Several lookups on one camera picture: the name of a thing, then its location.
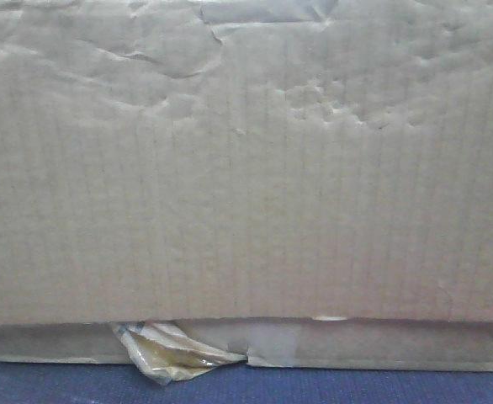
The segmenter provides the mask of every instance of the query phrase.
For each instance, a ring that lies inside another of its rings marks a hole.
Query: blue floor
[[[237,364],[160,387],[129,365],[0,363],[0,404],[133,402],[493,404],[493,373],[264,369]]]

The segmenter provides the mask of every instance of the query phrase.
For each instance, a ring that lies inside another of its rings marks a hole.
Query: crumpled cardboard surface
[[[0,324],[493,322],[493,2],[0,0]]]

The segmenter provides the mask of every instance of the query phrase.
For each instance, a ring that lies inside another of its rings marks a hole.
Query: cardboard box
[[[493,3],[0,1],[0,326],[493,322]]]

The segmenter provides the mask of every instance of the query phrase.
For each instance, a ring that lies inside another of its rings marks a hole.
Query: corrugated cardboard
[[[0,1],[0,324],[493,322],[493,3]]]

